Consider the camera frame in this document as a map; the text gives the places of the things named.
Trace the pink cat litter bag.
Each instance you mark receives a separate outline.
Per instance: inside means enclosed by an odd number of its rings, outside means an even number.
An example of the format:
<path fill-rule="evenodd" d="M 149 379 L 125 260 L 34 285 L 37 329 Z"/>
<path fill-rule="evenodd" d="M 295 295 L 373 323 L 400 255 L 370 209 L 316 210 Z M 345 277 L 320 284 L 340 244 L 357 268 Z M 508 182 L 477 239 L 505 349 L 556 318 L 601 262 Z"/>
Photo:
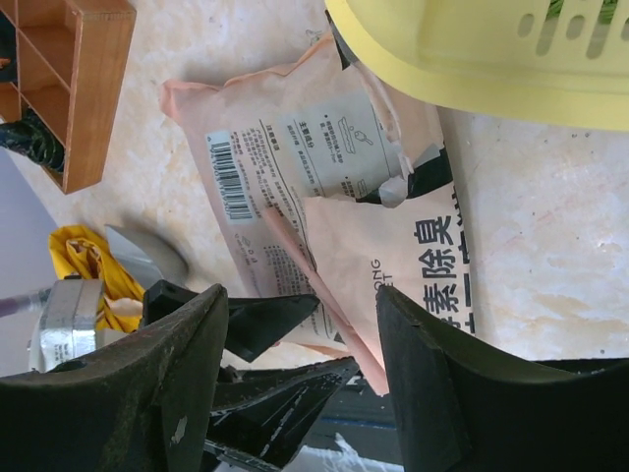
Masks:
<path fill-rule="evenodd" d="M 319 298 L 290 341 L 350 353 L 386 394 L 381 287 L 474 332 L 463 219 L 433 106 L 344 64 L 326 35 L 295 63 L 222 86 L 167 81 L 160 107 L 187 138 L 247 290 Z"/>

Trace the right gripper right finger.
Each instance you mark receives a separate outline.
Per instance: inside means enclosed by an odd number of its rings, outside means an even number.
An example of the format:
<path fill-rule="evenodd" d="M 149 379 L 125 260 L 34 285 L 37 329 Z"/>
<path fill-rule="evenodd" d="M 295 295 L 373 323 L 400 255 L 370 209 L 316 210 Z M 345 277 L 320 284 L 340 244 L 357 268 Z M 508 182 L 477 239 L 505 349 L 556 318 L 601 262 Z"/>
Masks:
<path fill-rule="evenodd" d="M 408 471 L 624 471 L 628 363 L 528 361 L 391 286 L 379 337 Z"/>

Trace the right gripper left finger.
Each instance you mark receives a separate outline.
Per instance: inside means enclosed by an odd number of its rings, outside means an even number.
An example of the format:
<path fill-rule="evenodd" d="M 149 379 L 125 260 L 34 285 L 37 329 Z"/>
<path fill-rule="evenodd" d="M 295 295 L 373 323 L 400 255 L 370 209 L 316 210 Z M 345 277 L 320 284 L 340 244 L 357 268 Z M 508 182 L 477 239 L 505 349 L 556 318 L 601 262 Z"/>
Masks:
<path fill-rule="evenodd" d="M 228 319 L 215 284 L 91 354 L 3 378 L 2 470 L 200 470 Z"/>

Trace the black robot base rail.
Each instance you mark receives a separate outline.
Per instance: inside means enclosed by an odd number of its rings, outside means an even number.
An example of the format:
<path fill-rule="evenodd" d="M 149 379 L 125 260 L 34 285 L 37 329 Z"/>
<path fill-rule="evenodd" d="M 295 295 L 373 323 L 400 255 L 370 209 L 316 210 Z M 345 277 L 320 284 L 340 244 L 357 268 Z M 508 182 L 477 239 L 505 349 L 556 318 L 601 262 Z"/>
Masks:
<path fill-rule="evenodd" d="M 360 375 L 352 377 L 326 403 L 305 445 L 341 451 L 337 436 L 362 458 L 402 465 L 390 397 L 375 394 Z"/>

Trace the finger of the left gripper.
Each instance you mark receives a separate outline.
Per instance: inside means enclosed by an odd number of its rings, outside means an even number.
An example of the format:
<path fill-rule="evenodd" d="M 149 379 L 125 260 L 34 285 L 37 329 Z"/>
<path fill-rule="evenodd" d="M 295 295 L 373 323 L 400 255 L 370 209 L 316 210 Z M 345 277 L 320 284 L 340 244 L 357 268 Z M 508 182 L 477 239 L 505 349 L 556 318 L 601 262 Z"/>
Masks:
<path fill-rule="evenodd" d="M 295 369 L 222 368 L 205 435 L 205 459 L 281 470 L 300 451 L 327 402 L 359 371 L 352 358 Z"/>

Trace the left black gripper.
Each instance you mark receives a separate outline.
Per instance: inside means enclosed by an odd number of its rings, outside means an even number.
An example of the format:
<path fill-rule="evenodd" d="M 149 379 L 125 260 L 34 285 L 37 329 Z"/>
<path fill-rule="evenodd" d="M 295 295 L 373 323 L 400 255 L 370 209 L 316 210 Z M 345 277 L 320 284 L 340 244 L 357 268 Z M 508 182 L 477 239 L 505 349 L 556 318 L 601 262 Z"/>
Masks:
<path fill-rule="evenodd" d="M 150 325 L 168 316 L 197 293 L 165 279 L 143 294 L 142 324 Z M 310 317 L 319 299 L 312 294 L 271 298 L 229 298 L 229 323 L 225 349 L 252 363 L 286 334 Z"/>

